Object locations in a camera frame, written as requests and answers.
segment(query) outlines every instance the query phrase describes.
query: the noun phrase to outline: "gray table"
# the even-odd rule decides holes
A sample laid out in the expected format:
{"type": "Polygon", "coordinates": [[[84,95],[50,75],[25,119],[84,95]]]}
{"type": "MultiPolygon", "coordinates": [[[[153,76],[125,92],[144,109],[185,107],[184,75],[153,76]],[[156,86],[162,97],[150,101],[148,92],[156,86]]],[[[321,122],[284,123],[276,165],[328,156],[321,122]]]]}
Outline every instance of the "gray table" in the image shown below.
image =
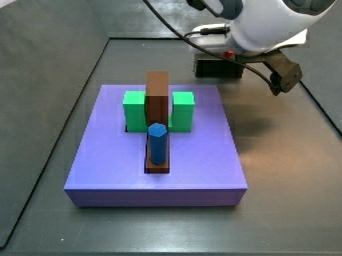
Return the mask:
{"type": "Polygon", "coordinates": [[[181,42],[110,41],[2,253],[342,252],[340,156],[300,86],[273,97],[247,71],[237,81],[196,79],[181,42]],[[149,70],[218,87],[249,186],[235,208],[78,209],[62,192],[100,85],[141,84],[149,70]]]}

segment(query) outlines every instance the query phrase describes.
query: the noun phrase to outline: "purple box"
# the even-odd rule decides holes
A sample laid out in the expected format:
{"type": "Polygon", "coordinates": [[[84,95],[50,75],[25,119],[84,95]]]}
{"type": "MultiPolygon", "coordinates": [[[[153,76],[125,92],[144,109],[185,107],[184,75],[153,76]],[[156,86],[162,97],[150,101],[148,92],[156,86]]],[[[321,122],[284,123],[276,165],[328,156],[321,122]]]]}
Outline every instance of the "purple box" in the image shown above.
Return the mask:
{"type": "Polygon", "coordinates": [[[169,174],[145,174],[145,133],[126,133],[125,91],[102,85],[64,190],[77,206],[236,205],[247,183],[216,86],[169,86],[194,96],[190,133],[169,133],[169,174]]]}

